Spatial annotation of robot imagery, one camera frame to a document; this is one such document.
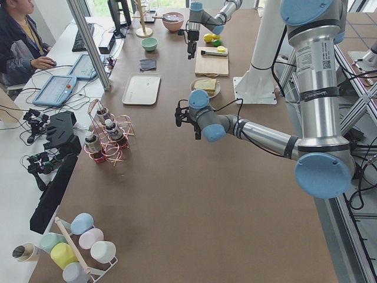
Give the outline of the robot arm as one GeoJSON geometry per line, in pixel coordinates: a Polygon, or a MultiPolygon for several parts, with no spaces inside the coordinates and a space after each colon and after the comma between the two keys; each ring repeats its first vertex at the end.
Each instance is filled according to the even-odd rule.
{"type": "Polygon", "coordinates": [[[242,3],[242,0],[225,1],[222,9],[215,16],[211,16],[203,9],[201,2],[191,2],[186,27],[178,31],[179,35],[187,35],[186,44],[189,60],[195,57],[200,27],[204,26],[213,34],[220,35],[226,22],[241,7],[242,3]]]}
{"type": "Polygon", "coordinates": [[[190,123],[197,139],[216,142],[226,134],[280,157],[296,160],[295,178],[308,194],[335,198],[351,185],[355,170],[349,142],[340,132],[335,44],[345,33],[346,1],[283,1],[280,15],[296,52],[302,136],[296,137],[240,118],[219,115],[204,90],[194,90],[187,107],[177,107],[176,125],[190,123]]]}

